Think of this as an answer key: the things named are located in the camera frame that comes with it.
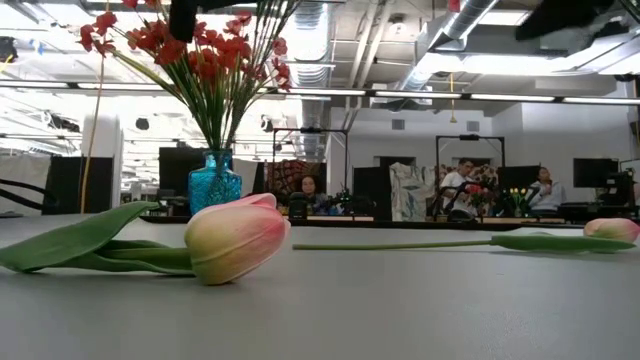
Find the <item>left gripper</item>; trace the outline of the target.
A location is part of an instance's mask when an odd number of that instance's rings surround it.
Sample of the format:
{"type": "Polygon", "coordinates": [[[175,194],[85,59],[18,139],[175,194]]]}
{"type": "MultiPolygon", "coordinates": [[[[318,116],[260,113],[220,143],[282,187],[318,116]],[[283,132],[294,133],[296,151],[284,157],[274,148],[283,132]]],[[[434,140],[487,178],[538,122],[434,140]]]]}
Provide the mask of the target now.
{"type": "Polygon", "coordinates": [[[170,34],[176,40],[190,43],[196,26],[198,7],[209,11],[260,2],[261,0],[172,0],[168,20],[170,34]]]}

